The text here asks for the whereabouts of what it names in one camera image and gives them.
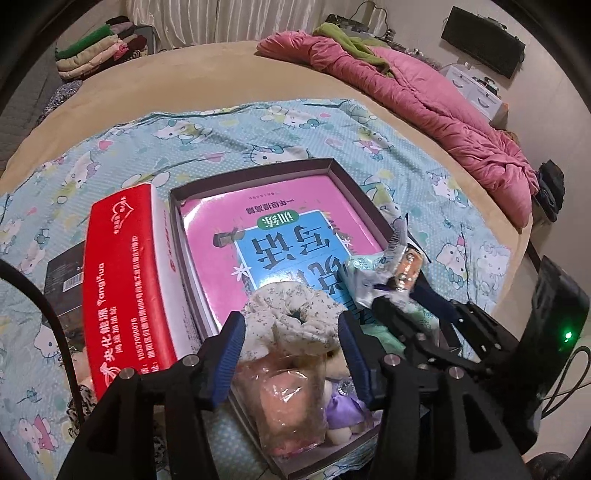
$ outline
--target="pink blanket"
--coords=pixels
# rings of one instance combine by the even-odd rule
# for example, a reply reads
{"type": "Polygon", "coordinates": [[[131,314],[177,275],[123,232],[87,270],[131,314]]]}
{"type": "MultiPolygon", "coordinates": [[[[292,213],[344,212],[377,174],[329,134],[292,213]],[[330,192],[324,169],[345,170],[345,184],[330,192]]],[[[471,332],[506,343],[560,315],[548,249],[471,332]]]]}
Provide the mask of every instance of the pink blanket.
{"type": "Polygon", "coordinates": [[[375,54],[391,66],[394,78],[389,78],[354,59],[335,40],[302,31],[276,33],[261,40],[257,50],[337,77],[412,122],[484,187],[515,226],[526,226],[531,196],[538,191],[534,170],[516,143],[490,127],[439,72],[403,53],[376,47],[375,54]]]}

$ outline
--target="barcode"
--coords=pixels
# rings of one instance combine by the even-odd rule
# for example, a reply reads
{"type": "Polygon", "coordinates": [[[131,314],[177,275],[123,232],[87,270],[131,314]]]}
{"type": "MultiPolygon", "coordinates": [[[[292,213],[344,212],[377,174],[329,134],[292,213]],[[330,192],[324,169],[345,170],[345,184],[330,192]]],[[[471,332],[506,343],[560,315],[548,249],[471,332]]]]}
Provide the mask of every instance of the barcode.
{"type": "Polygon", "coordinates": [[[62,290],[62,292],[68,291],[71,288],[74,288],[75,286],[80,285],[82,283],[83,278],[84,278],[84,272],[80,272],[77,275],[74,275],[72,278],[68,278],[64,282],[64,289],[62,290]]]}

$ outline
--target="light blue bedsheet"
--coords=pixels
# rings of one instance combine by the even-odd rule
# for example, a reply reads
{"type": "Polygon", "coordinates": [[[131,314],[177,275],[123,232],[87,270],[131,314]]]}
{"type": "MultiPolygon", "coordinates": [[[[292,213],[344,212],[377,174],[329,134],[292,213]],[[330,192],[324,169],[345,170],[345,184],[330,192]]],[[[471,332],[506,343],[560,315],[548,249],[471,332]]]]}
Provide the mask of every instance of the light blue bedsheet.
{"type": "MultiPolygon", "coordinates": [[[[353,100],[251,103],[182,115],[152,113],[83,141],[0,197],[0,255],[43,289],[47,262],[84,240],[91,205],[142,181],[172,187],[277,161],[333,157],[393,221],[408,227],[442,295],[491,311],[509,251],[450,174],[353,100]]],[[[56,342],[22,294],[0,283],[0,431],[33,480],[53,479],[72,443],[56,342]]],[[[230,412],[207,418],[220,477],[254,480],[266,466],[230,412]]],[[[363,463],[367,452],[318,478],[363,463]]]]}

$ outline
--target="red tissue box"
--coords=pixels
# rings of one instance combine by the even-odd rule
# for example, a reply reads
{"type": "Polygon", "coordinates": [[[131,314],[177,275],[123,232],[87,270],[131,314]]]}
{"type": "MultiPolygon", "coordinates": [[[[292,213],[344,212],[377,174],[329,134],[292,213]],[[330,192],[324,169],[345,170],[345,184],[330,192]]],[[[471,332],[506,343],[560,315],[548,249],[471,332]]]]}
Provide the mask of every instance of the red tissue box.
{"type": "Polygon", "coordinates": [[[92,206],[84,272],[84,330],[97,398],[125,367],[155,372],[199,350],[170,215],[154,186],[122,190],[92,206]]]}

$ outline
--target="white curtain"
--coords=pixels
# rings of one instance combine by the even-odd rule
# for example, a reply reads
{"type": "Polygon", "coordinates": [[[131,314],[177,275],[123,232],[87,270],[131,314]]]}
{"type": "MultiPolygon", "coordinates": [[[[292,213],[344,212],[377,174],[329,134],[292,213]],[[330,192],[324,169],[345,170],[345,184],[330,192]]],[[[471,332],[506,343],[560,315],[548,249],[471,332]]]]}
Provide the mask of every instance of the white curtain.
{"type": "MultiPolygon", "coordinates": [[[[159,48],[260,40],[284,30],[311,32],[327,15],[349,17],[362,0],[126,0],[129,18],[152,25],[159,48]]],[[[361,20],[367,8],[359,9],[361,20]]]]}
{"type": "Polygon", "coordinates": [[[152,25],[158,49],[214,42],[218,0],[126,0],[129,19],[152,25]]]}

